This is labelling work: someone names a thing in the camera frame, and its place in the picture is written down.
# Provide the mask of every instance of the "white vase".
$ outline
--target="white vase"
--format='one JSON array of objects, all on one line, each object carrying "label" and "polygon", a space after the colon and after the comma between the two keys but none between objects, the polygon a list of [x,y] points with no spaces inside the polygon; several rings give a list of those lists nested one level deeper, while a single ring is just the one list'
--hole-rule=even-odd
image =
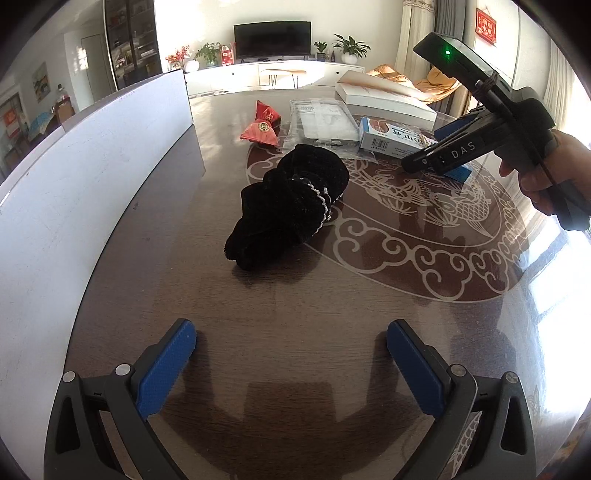
[{"label": "white vase", "polygon": [[196,72],[199,70],[198,60],[189,60],[184,67],[185,73]]},{"label": "white vase", "polygon": [[359,60],[357,55],[351,55],[350,53],[343,53],[340,56],[340,59],[342,60],[343,63],[346,63],[347,65],[355,65],[357,63],[357,61]]}]

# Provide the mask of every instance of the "flat screen tv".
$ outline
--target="flat screen tv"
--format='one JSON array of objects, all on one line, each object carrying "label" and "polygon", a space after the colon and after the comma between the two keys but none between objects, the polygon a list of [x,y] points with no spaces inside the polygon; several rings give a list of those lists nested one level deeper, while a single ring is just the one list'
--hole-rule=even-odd
[{"label": "flat screen tv", "polygon": [[239,59],[310,55],[311,22],[259,22],[234,25]]}]

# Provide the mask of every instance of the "black velvet cloth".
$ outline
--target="black velvet cloth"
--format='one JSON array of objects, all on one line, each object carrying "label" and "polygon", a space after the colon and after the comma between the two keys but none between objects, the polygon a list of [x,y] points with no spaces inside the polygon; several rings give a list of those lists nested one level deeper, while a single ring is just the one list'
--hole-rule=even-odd
[{"label": "black velvet cloth", "polygon": [[226,258],[253,270],[306,242],[348,182],[349,172],[338,155],[296,145],[261,182],[242,189],[242,218],[226,241]]}]

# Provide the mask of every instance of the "glossy table surface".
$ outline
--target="glossy table surface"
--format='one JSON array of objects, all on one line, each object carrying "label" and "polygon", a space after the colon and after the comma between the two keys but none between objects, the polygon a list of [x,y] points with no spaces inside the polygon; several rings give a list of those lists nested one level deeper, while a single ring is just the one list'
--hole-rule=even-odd
[{"label": "glossy table surface", "polygon": [[[333,95],[191,101],[199,144],[187,131],[121,217],[66,369],[106,374],[188,318],[197,351],[150,418],[188,478],[386,480],[432,422],[385,348],[388,323],[404,318],[448,363],[519,374],[541,471],[591,397],[591,248],[584,233],[535,212],[514,176],[498,178],[494,155],[480,159],[471,190],[350,160],[343,201],[310,245],[258,273],[224,257],[241,189],[280,157],[239,140],[256,100],[289,121],[289,100]],[[472,216],[461,215],[466,205]]]}]

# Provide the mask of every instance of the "green plant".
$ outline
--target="green plant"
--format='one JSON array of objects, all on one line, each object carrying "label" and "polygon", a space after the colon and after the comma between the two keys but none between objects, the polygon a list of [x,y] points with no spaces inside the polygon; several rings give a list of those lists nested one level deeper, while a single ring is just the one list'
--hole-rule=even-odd
[{"label": "green plant", "polygon": [[328,45],[326,44],[326,42],[323,41],[316,41],[314,42],[314,46],[316,48],[318,48],[318,53],[322,53],[325,51],[326,47],[328,47]]},{"label": "green plant", "polygon": [[195,54],[195,58],[203,57],[208,63],[216,63],[217,54],[221,51],[222,45],[217,43],[206,43]]},{"label": "green plant", "polygon": [[357,57],[367,57],[367,53],[371,50],[369,45],[363,42],[356,42],[351,36],[347,39],[335,34],[335,37],[339,39],[333,44],[333,47],[338,48],[343,53],[349,53]]}]

